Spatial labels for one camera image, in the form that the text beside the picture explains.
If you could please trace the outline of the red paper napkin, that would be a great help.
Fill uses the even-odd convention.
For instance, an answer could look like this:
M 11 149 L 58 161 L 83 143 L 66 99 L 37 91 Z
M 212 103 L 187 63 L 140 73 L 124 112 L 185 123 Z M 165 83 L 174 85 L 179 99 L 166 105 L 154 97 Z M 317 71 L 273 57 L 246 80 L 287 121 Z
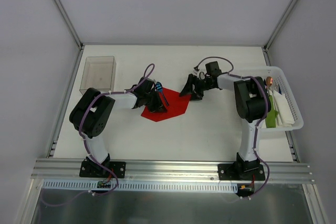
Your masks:
M 165 106 L 167 111 L 152 113 L 146 106 L 141 114 L 143 118 L 151 120 L 153 122 L 161 122 L 174 118 L 176 116 L 183 115 L 186 112 L 191 99 L 191 95 L 181 97 L 177 91 L 167 88 L 163 88 L 163 94 L 169 103 L 169 106 L 166 106 L 166 103 L 163 101 L 163 105 Z

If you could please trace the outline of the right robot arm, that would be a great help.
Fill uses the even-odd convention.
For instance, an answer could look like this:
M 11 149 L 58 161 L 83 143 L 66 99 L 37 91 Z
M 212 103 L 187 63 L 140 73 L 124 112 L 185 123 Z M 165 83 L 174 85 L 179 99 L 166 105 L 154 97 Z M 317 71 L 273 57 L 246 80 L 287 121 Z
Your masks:
M 235 174 L 240 179 L 248 179 L 260 165 L 258 155 L 259 129 L 271 110 L 271 103 L 261 77 L 242 77 L 223 72 L 217 61 L 205 65 L 202 77 L 198 66 L 187 77 L 180 96 L 190 95 L 191 101 L 200 101 L 204 92 L 211 89 L 230 90 L 235 96 L 236 111 L 242 120 L 241 144 L 234 162 Z

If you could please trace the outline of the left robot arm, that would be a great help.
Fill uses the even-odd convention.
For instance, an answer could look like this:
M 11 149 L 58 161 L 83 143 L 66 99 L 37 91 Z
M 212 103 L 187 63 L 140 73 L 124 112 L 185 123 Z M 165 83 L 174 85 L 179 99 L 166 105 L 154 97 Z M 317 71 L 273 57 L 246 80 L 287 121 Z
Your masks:
M 103 93 L 89 88 L 70 113 L 69 121 L 83 138 L 91 170 L 99 177 L 110 170 L 109 153 L 102 139 L 113 110 L 137 109 L 145 106 L 151 113 L 167 112 L 169 102 L 160 82 L 142 77 L 138 84 L 123 92 Z

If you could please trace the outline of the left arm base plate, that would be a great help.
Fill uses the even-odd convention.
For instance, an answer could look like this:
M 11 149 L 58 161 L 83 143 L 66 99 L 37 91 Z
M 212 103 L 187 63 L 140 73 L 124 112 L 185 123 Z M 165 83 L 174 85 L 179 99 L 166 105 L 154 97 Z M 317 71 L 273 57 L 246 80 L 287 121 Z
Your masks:
M 103 166 L 111 170 L 117 176 L 117 178 L 125 177 L 126 162 L 108 161 L 108 162 L 104 162 Z M 109 175 L 110 175 L 110 172 L 108 172 L 106 169 L 102 168 L 95 162 L 91 161 L 90 159 L 85 159 L 81 163 L 79 177 L 108 178 Z

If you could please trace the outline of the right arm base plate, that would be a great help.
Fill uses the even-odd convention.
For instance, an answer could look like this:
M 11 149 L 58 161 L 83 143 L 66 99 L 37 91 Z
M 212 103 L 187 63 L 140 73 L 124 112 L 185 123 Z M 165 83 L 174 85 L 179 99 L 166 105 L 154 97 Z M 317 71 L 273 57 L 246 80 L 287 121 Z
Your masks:
M 217 172 L 219 180 L 255 180 L 255 181 L 265 181 L 266 176 L 264 172 L 264 167 L 259 165 L 258 168 L 242 171 L 235 167 L 233 163 L 231 164 L 218 164 Z

